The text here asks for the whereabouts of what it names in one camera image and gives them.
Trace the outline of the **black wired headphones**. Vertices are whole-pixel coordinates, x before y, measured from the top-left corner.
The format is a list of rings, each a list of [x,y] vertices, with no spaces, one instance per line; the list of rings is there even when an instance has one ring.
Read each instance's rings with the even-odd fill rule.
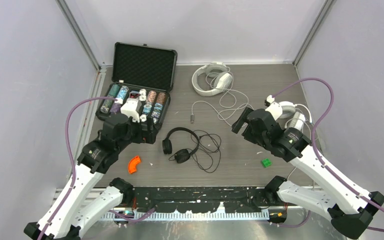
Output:
[[[182,133],[180,147],[171,137]],[[162,140],[162,150],[168,160],[182,164],[193,160],[197,167],[205,173],[212,174],[218,170],[222,158],[222,138],[216,133],[204,130],[191,130],[186,127],[171,129]]]

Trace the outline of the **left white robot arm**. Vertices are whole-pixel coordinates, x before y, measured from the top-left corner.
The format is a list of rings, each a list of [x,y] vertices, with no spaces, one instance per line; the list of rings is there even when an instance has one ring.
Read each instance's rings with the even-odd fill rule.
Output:
[[[106,212],[118,205],[128,207],[134,199],[134,187],[119,177],[88,205],[82,204],[128,145],[153,144],[160,128],[150,116],[138,122],[122,113],[109,116],[97,137],[83,147],[74,173],[54,204],[39,221],[29,222],[23,232],[32,240],[79,240]]]

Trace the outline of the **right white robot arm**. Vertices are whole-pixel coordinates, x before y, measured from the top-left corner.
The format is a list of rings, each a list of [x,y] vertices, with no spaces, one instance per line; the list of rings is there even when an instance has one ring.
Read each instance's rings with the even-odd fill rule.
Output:
[[[359,189],[342,173],[338,173],[340,178],[337,179],[331,173],[335,168],[328,168],[328,160],[323,163],[319,161],[317,156],[320,152],[313,149],[311,140],[302,133],[301,128],[292,124],[281,128],[267,109],[246,107],[233,123],[232,132],[237,134],[243,124],[247,124],[242,133],[245,140],[300,169],[324,190],[324,193],[317,193],[276,175],[265,186],[268,203],[279,205],[285,202],[304,207],[330,221],[339,233],[353,240],[369,228],[378,209],[364,199],[381,206],[384,203],[383,194]]]

